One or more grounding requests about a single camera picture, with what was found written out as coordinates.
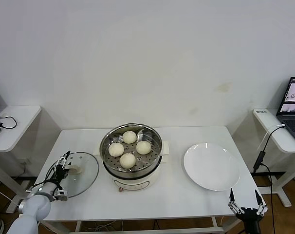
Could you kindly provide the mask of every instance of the laptop screen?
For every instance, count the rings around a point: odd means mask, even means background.
[[[290,79],[277,114],[295,114],[295,78]]]

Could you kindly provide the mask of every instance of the cable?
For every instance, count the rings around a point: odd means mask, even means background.
[[[271,133],[269,134],[269,137],[268,137],[268,139],[267,139],[267,141],[266,141],[266,143],[265,143],[265,146],[264,146],[264,148],[263,148],[262,151],[265,152],[265,148],[266,148],[266,146],[268,145],[268,142],[269,142],[269,139],[270,139],[271,135],[272,135],[275,131],[277,131],[278,129],[283,128],[284,126],[280,126],[280,127],[276,128],[273,132],[271,132]]]
[[[105,230],[107,230],[107,232],[109,232],[109,229],[107,228],[106,225],[99,225],[96,230],[101,230],[101,228],[105,228]]]
[[[12,116],[6,116],[6,117],[0,117],[0,118],[11,118],[14,122],[15,122],[15,125],[13,127],[4,127],[3,126],[3,123],[0,123],[0,128],[5,128],[5,129],[14,129],[16,126],[17,126],[17,121],[12,117]]]
[[[114,232],[116,231],[116,229],[112,227],[111,225],[108,225],[107,228],[112,228]]]
[[[108,225],[111,225],[112,223],[114,223],[114,222],[116,222],[116,220],[115,221],[113,221],[113,222],[111,222],[111,223],[108,223],[108,224],[106,224],[106,225],[99,225],[94,231],[96,232],[98,229],[99,229],[99,227],[100,227],[100,229],[101,228],[103,228],[103,227],[106,227],[106,226],[108,226]]]
[[[159,226],[159,224],[158,224],[158,221],[156,220],[156,224],[157,224],[157,227],[158,227],[158,229],[160,229],[160,226]]]
[[[267,130],[267,132],[265,133],[265,135],[264,135],[264,137],[263,137],[261,143],[259,144],[259,146],[258,146],[258,148],[257,148],[257,151],[259,150],[259,148],[260,148],[260,146],[262,145],[262,143],[263,143],[263,141],[264,141],[266,135],[268,135],[268,133],[271,131],[271,129],[272,129],[272,128],[279,127],[279,126],[285,126],[285,124],[275,125],[275,126],[272,126],[271,128],[269,128],[269,129]]]
[[[275,221],[274,221],[274,209],[273,209],[273,183],[272,183],[272,176],[271,176],[271,172],[270,169],[267,165],[265,164],[261,164],[261,166],[265,166],[266,169],[268,169],[269,175],[270,175],[270,182],[271,182],[271,207],[272,207],[272,221],[273,221],[273,230],[274,230],[274,234],[275,234]]]
[[[17,203],[15,203],[13,200],[11,200],[9,197],[7,197],[5,194],[3,194],[2,192],[0,192],[1,195],[3,195],[4,197],[6,197],[8,200],[10,200],[13,204],[15,204],[16,206],[19,207],[19,205]]]
[[[45,183],[46,180],[48,179],[48,177],[50,176],[52,170],[54,171],[54,174],[55,174],[55,168],[54,168],[54,167],[50,168],[50,169],[48,170],[46,176],[45,176],[45,180],[44,180],[43,182],[40,182],[40,183],[34,184],[34,185],[33,185],[33,188],[36,187],[36,186],[38,186],[38,185],[40,185],[40,184]]]
[[[272,134],[273,134],[275,131],[277,131],[277,130],[280,129],[280,128],[284,128],[284,127],[285,127],[285,126],[280,126],[280,127],[276,128],[274,131],[272,131],[272,132],[269,134],[269,137],[268,137],[268,139],[267,139],[267,141],[266,141],[266,143],[265,143],[265,146],[264,146],[263,150],[260,151],[260,153],[259,153],[259,155],[258,155],[258,157],[257,157],[257,159],[256,159],[256,161],[255,161],[255,163],[254,163],[254,166],[253,166],[253,168],[254,168],[254,173],[259,169],[259,166],[260,166],[261,163],[263,162],[263,158],[264,158],[264,156],[265,156],[265,149],[266,149],[266,146],[268,145],[268,142],[269,142],[269,140],[270,140],[270,137],[272,136]]]
[[[26,163],[24,162],[24,170],[23,170],[23,173],[21,173],[20,175],[16,176],[14,179],[17,179],[18,177],[20,177],[21,175],[23,175],[25,173],[25,170],[26,170]]]
[[[158,229],[160,229],[157,219],[154,220],[153,230],[155,230],[155,224],[157,224]]]
[[[222,220],[224,219],[224,216],[222,217],[221,221],[220,221],[220,226],[222,226]]]

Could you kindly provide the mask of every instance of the white plate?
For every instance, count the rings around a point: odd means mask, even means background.
[[[229,190],[240,179],[237,159],[214,143],[189,148],[184,155],[184,168],[195,183],[213,191]]]

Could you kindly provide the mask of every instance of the white tabletop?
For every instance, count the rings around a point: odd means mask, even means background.
[[[264,130],[272,128],[272,132],[276,125],[281,122],[276,118],[277,109],[254,109],[254,115],[263,126]],[[287,129],[279,129],[271,135],[273,142],[277,145],[279,150],[284,153],[295,153],[295,139],[287,131]]]
[[[155,128],[169,142],[170,155],[162,163],[160,176],[150,187],[139,191],[118,192],[102,162],[98,178],[82,194],[68,201],[52,202],[47,221],[121,220],[184,218],[233,215],[228,208],[230,191],[215,192],[194,183],[183,170],[186,150],[199,142],[217,143],[229,150],[239,162],[240,180],[233,187],[240,206],[258,207],[258,190],[226,127]],[[59,135],[37,182],[49,167],[68,150],[93,153],[109,129],[63,130]]]
[[[12,116],[17,121],[14,129],[3,129],[0,131],[0,152],[11,151],[21,139],[27,128],[39,114],[40,106],[6,106],[0,107],[0,117]],[[6,127],[14,126],[10,118],[0,119]]]

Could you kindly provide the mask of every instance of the steamed bun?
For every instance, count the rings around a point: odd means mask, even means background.
[[[123,141],[126,144],[132,144],[137,140],[137,135],[133,131],[127,131],[123,134]]]
[[[151,152],[152,146],[148,141],[140,141],[137,144],[137,152],[141,155],[146,155]]]
[[[124,154],[120,157],[120,165],[122,168],[129,169],[136,164],[136,157],[132,154]]]
[[[124,152],[124,146],[121,143],[113,143],[109,146],[109,154],[112,157],[118,157]]]

